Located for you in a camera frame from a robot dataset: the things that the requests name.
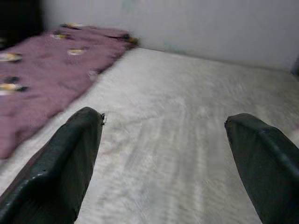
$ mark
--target bedsheet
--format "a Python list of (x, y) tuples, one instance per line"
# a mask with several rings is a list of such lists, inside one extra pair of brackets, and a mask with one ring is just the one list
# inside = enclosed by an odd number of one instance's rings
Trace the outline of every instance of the bedsheet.
[(0, 192), (89, 106), (107, 120), (75, 224), (261, 224), (224, 122), (251, 113), (298, 145), (298, 95), (286, 72), (134, 49), (0, 164)]
[(60, 27), (1, 52), (22, 59), (0, 62), (0, 84), (17, 79), (25, 90), (0, 95), (0, 159), (90, 88), (130, 48), (128, 38), (122, 30)]

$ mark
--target blanket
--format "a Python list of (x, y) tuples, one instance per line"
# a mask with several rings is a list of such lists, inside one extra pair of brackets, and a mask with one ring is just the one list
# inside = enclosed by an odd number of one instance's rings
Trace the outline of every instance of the blanket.
[(88, 90), (129, 39), (122, 30), (60, 27), (1, 52), (0, 158)]

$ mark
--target pink blanket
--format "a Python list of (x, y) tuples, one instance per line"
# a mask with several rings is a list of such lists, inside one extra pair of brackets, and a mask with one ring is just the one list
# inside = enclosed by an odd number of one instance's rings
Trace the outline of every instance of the pink blanket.
[[(53, 32), (68, 35), (55, 39)], [(58, 112), (82, 95), (96, 75), (110, 67), (127, 49), (126, 31), (82, 27), (59, 28), (32, 37), (5, 52), (22, 54), (18, 63), (0, 62), (0, 84), (17, 77), (26, 91), (0, 96), (0, 158), (12, 155)], [(70, 49), (82, 49), (78, 55)]]

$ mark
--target white mattress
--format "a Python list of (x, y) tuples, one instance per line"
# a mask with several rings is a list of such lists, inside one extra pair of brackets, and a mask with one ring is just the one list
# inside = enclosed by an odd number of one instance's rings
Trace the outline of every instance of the white mattress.
[(224, 122), (248, 112), (296, 140), (298, 87), (283, 72), (132, 50), (1, 162), (0, 191), (75, 111), (90, 106), (107, 124), (76, 224), (260, 224)]

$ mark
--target white wall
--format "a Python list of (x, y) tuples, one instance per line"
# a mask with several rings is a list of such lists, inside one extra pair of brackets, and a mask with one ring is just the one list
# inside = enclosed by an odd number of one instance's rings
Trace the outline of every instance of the white wall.
[(49, 28), (122, 28), (147, 48), (283, 70), (299, 54), (299, 0), (44, 1)]

